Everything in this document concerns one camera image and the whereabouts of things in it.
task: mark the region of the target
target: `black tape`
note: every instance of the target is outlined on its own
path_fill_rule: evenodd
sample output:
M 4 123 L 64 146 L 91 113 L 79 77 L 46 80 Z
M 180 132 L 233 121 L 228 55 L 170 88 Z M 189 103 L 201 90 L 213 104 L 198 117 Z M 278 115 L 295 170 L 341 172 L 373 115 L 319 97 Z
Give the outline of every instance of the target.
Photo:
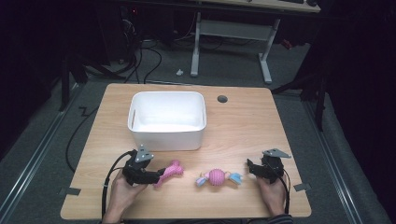
M 311 185 L 310 184 L 299 184 L 299 185 L 294 185 L 294 189 L 296 191 L 300 191 L 300 190 L 311 190 Z
M 61 196 L 64 196 L 66 194 L 78 196 L 80 192 L 81 192 L 81 189 L 61 188 L 61 190 L 59 191 L 58 194 L 61 195 Z

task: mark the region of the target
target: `cable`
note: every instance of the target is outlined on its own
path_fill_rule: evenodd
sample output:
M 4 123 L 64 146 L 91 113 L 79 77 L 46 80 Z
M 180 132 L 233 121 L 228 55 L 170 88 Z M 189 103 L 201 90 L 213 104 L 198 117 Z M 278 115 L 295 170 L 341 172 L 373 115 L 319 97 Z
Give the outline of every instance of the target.
M 121 15 L 121 22 L 122 22 L 122 28 L 123 28 L 123 34 L 125 36 L 125 42 L 126 42 L 126 57 L 129 59 L 128 64 L 121 68 L 118 71 L 115 72 L 110 72 L 112 74 L 109 74 L 108 71 L 104 71 L 103 68 L 104 67 L 95 67 L 92 66 L 92 64 L 88 63 L 89 65 L 91 65 L 96 71 L 92 71 L 90 68 L 85 66 L 85 71 L 91 75 L 94 76 L 102 76 L 102 75 L 107 75 L 110 77 L 115 77 L 117 78 L 119 74 L 122 74 L 124 72 L 127 72 L 128 70 L 131 70 L 135 65 L 136 65 L 136 57 L 134 55 L 134 50 L 136 49 L 135 43 L 138 43 L 138 39 L 140 38 L 140 35 L 135 27 L 134 24 L 128 20 L 128 18 L 126 16 L 122 17 Z
M 219 47 L 221 47 L 223 43 L 224 43 L 224 37 L 220 37 L 220 42 L 219 42 L 219 44 L 218 44 L 217 46 L 215 46 L 214 48 L 209 49 L 209 48 L 202 47 L 201 45 L 200 45 L 200 48 L 201 48 L 201 49 L 208 49 L 208 50 L 215 50 L 215 49 L 218 49 Z
M 191 46 L 191 45 L 193 45 L 193 44 L 195 43 L 194 40 L 190 40 L 190 41 L 188 42 L 188 44 L 180 44 L 179 42 L 181 42 L 181 41 L 187 42 L 187 40 L 188 40 L 189 38 L 192 38 L 192 37 L 194 37 L 194 35 L 187 36 L 187 37 L 184 38 L 184 39 L 179 39 L 178 41 L 175 41 L 174 44 L 176 44 L 176 45 L 178 45 L 178 46 L 181 46 L 181 47 L 189 47 L 189 46 Z
M 190 35 L 190 36 L 188 36 L 188 35 L 191 33 L 192 27 L 194 26 L 194 22 L 195 22 L 196 16 L 197 16 L 197 13 L 195 12 L 194 13 L 194 17 L 192 18 L 192 22 L 191 22 L 191 26 L 190 26 L 189 31 L 183 37 L 175 39 L 174 41 L 178 41 L 178 40 L 182 40 L 182 39 L 190 38 L 191 36 L 194 36 L 194 35 Z
M 288 214 L 289 213 L 289 206 L 290 206 L 290 177 L 288 172 L 286 172 L 285 169 L 283 169 L 283 171 L 285 171 L 286 176 L 288 177 L 289 180 L 289 188 L 286 186 L 285 181 L 283 180 L 282 176 L 278 175 L 277 172 L 275 171 L 275 169 L 270 165 L 270 163 L 268 161 L 266 161 L 267 165 L 271 168 L 271 170 L 274 172 L 274 174 L 276 174 L 277 178 L 280 179 L 280 181 L 282 181 L 283 187 L 285 187 L 285 191 L 286 191 L 286 204 L 285 204 L 285 213 Z
M 253 44 L 253 43 L 257 43 L 257 42 L 259 42 L 259 40 L 249 39 L 249 40 L 246 40 L 244 43 L 237 43 L 235 41 L 224 40 L 224 43 L 229 44 L 229 45 L 236 45 L 236 46 L 245 46 L 245 45 Z
M 233 224 L 229 219 L 185 219 L 169 222 L 168 224 Z
M 84 111 L 83 111 L 83 113 L 82 113 L 81 116 L 84 116 L 84 115 L 85 115 L 85 116 L 84 116 L 85 119 L 82 120 L 81 123 L 77 126 L 77 128 L 74 130 L 72 136 L 70 137 L 69 142 L 67 143 L 67 147 L 66 147 L 66 151 L 65 151 L 66 163 L 67 163 L 67 166 L 70 168 L 70 170 L 71 170 L 73 173 L 76 172 L 76 169 L 73 168 L 73 166 L 70 164 L 70 161 L 69 161 L 69 156 L 68 156 L 68 154 L 69 154 L 70 145 L 71 145 L 71 143 L 72 143 L 72 140 L 74 139 L 74 136 L 76 135 L 76 133 L 78 132 L 78 130 L 79 130 L 79 128 L 82 126 L 82 124 L 85 122 L 85 120 L 87 120 L 98 108 L 99 108 L 99 106 L 97 106 L 97 107 L 96 107 L 90 114 L 88 114 L 88 115 L 85 115 L 85 109 L 86 109 L 86 107 L 84 108 Z
M 271 170 L 274 172 L 274 174 L 276 174 L 277 178 L 280 179 L 280 181 L 282 182 L 283 187 L 285 188 L 286 191 L 286 204 L 285 204 L 285 214 L 289 213 L 289 207 L 290 207 L 290 177 L 288 172 L 286 172 L 285 169 L 283 169 L 283 171 L 286 173 L 286 177 L 288 178 L 288 182 L 289 182 L 289 188 L 286 186 L 285 181 L 283 180 L 282 176 L 278 175 L 277 172 L 275 171 L 275 169 L 270 165 L 270 163 L 268 161 L 265 161 L 267 163 L 267 165 L 271 168 Z M 258 220 L 267 220 L 268 218 L 263 217 L 263 218 L 253 218 L 250 219 L 246 224 L 250 224 L 253 221 L 258 221 Z
M 129 78 L 131 78 L 131 76 L 132 76 L 134 73 L 136 73 L 137 84 L 140 84 L 139 75 L 137 74 L 137 68 L 138 68 L 138 67 L 140 66 L 140 64 L 142 63 L 142 48 L 139 48 L 139 49 L 140 49 L 139 63 L 134 67 L 134 71 L 132 71 L 132 73 L 131 73 L 127 78 L 125 78 L 124 83 L 127 83 L 128 80 L 129 80 Z
M 148 76 L 149 76 L 158 66 L 160 66 L 161 62 L 163 61 L 163 56 L 161 56 L 161 54 L 160 54 L 157 50 L 154 50 L 154 49 L 147 49 L 147 50 L 151 50 L 151 51 L 157 53 L 158 56 L 160 56 L 160 61 L 157 63 L 157 65 L 156 65 L 153 69 L 151 69 L 151 70 L 145 75 L 145 78 L 143 79 L 143 84 L 146 84 L 146 80 L 147 80 Z
M 103 185 L 103 192 L 102 192 L 102 218 L 106 212 L 107 189 L 108 189 L 108 183 L 110 182 L 110 176 L 115 170 L 120 169 L 120 168 L 114 169 L 114 167 L 116 167 L 117 163 L 119 163 L 119 161 L 127 155 L 132 155 L 132 151 L 128 151 L 120 155 L 119 158 L 113 163 L 106 176 L 105 184 Z

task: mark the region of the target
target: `wooden table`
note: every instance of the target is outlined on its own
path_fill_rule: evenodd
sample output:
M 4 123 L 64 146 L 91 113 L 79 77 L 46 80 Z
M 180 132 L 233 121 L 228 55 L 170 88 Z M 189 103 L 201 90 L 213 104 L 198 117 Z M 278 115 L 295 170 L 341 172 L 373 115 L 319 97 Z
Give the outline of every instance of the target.
M 171 160 L 178 159 L 185 172 L 166 179 L 158 189 L 148 186 L 124 217 L 269 217 L 256 178 L 248 172 L 246 161 L 250 159 L 261 164 L 262 151 L 271 148 L 292 153 L 268 89 L 110 84 L 70 186 L 81 189 L 81 192 L 78 196 L 66 196 L 62 218 L 101 218 L 102 189 L 108 170 L 122 153 L 137 148 L 127 128 L 127 118 L 132 97 L 140 91 L 200 92 L 205 98 L 207 125 L 202 146 L 197 150 L 152 152 L 155 157 L 147 170 L 156 171 L 168 166 Z M 228 102 L 218 102 L 219 95 L 227 96 Z M 119 167 L 127 159 L 129 157 L 120 161 Z M 301 184 L 294 159 L 282 161 L 290 175 L 291 185 Z M 208 182 L 200 188 L 196 187 L 195 180 L 200 173 L 214 168 L 239 173 L 243 176 L 242 185 L 236 186 L 227 180 L 220 187 L 210 186 Z M 290 213 L 294 217 L 308 217 L 311 214 L 305 192 L 296 192 L 293 187 L 290 191 Z

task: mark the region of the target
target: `hand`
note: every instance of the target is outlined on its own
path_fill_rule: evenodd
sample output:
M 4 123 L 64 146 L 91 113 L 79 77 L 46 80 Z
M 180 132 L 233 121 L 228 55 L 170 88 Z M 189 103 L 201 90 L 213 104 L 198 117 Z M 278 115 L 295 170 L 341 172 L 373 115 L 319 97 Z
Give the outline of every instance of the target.
M 102 223 L 119 223 L 125 210 L 132 205 L 137 195 L 147 186 L 131 186 L 126 182 L 126 178 L 120 170 L 111 185 L 110 202 Z
M 262 200 L 270 212 L 271 217 L 285 214 L 284 203 L 286 200 L 286 190 L 282 181 L 278 178 L 273 184 L 270 184 L 269 179 L 256 176 L 257 183 L 259 184 L 262 192 Z

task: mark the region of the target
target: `pink dog toy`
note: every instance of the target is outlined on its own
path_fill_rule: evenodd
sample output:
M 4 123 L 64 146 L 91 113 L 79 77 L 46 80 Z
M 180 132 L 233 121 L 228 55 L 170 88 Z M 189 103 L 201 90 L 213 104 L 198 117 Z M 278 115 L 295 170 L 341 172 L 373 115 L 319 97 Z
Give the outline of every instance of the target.
M 172 160 L 171 164 L 166 167 L 165 172 L 163 172 L 163 175 L 160 177 L 160 180 L 158 181 L 157 184 L 153 184 L 154 188 L 159 188 L 162 184 L 163 181 L 168 178 L 171 175 L 182 175 L 184 172 L 184 169 L 182 166 L 180 166 L 180 161 L 178 160 Z
M 210 184 L 213 186 L 220 186 L 224 183 L 224 180 L 229 179 L 235 184 L 240 185 L 242 183 L 241 175 L 238 173 L 231 174 L 230 172 L 223 172 L 220 169 L 211 170 L 209 173 L 201 175 L 200 178 L 196 180 L 198 187 L 201 187 L 206 180 L 209 180 Z

